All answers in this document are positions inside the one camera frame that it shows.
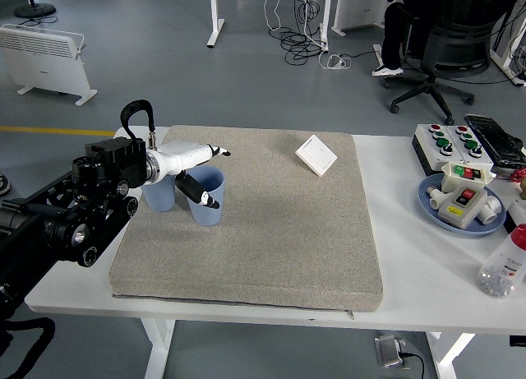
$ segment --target gray floor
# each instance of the gray floor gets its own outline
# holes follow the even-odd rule
[[[19,96],[0,58],[0,127],[56,127],[114,131],[119,114],[135,99],[149,100],[158,126],[174,124],[300,129],[353,134],[411,136],[420,122],[442,122],[431,98],[421,96],[389,112],[390,101],[408,88],[386,90],[371,77],[373,54],[353,59],[348,70],[324,70],[317,58],[293,67],[285,51],[267,34],[264,0],[219,0],[226,20],[214,49],[210,0],[37,0],[57,8],[58,21],[43,25],[85,35],[82,60],[99,93],[82,107],[77,97],[32,90]],[[267,10],[269,17],[275,0]],[[14,5],[0,10],[0,23],[20,24]],[[293,1],[282,0],[282,24],[294,27]],[[329,34],[330,53],[359,54],[380,43],[382,31],[370,27],[339,37]],[[504,80],[493,66],[471,82]],[[510,83],[457,84],[476,95],[473,106],[446,97],[457,121],[466,113],[491,116],[526,139],[526,89]],[[132,120],[145,124],[135,116]],[[85,143],[97,136],[1,132],[0,169],[12,192],[28,196],[71,169]],[[14,319],[39,317],[22,306]],[[137,319],[53,315],[57,334],[28,378],[139,378],[150,352]],[[376,331],[178,322],[166,378],[196,377],[419,377],[418,361],[409,371],[377,367]],[[20,363],[37,335],[16,336],[0,358],[0,377]],[[413,352],[428,357],[422,334],[406,333]],[[507,346],[507,336],[478,335],[455,360],[459,379],[522,377],[524,349]],[[432,366],[427,364],[432,375]]]

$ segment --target chair base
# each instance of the chair base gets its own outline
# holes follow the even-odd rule
[[[412,97],[416,97],[417,95],[420,95],[422,93],[425,93],[431,95],[431,97],[433,97],[438,106],[441,107],[442,112],[444,112],[446,116],[445,125],[451,126],[454,124],[453,114],[451,113],[450,109],[445,103],[441,92],[455,94],[460,97],[463,97],[463,101],[469,105],[473,105],[475,102],[475,95],[468,93],[467,91],[462,91],[459,89],[455,89],[454,87],[437,83],[435,82],[436,78],[434,78],[433,76],[429,76],[425,81],[408,78],[406,76],[387,76],[385,78],[384,87],[390,87],[390,81],[394,79],[418,87],[394,99],[393,102],[391,102],[391,113],[397,113],[399,111],[399,103],[404,102],[405,100],[410,99]]]

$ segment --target blue dish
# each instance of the blue dish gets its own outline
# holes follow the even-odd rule
[[[497,215],[496,220],[488,225],[483,225],[478,219],[475,218],[474,221],[466,229],[457,229],[450,224],[445,223],[438,218],[438,210],[434,210],[429,206],[429,194],[427,194],[427,188],[430,186],[435,186],[440,188],[442,183],[442,178],[444,177],[443,173],[437,173],[435,175],[428,176],[420,183],[418,186],[418,202],[424,209],[424,212],[429,216],[431,220],[440,225],[441,227],[453,231],[454,233],[463,233],[466,235],[484,235],[486,233],[492,233],[496,231],[504,224],[506,220],[506,209],[501,199],[489,188],[484,187],[484,190],[487,191],[488,196],[494,196],[501,203],[502,211]]]

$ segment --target white switch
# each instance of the white switch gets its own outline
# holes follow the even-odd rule
[[[318,176],[323,175],[338,158],[316,135],[307,139],[296,154]]]

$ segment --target robotic arm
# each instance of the robotic arm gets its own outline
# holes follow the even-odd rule
[[[149,116],[149,147],[128,127],[134,113]],[[138,202],[130,188],[176,175],[176,186],[196,203],[219,207],[186,170],[215,155],[218,146],[175,141],[155,146],[153,111],[143,99],[127,105],[122,126],[130,139],[118,137],[85,146],[72,171],[26,199],[0,205],[0,324],[57,261],[92,266],[130,218]]]

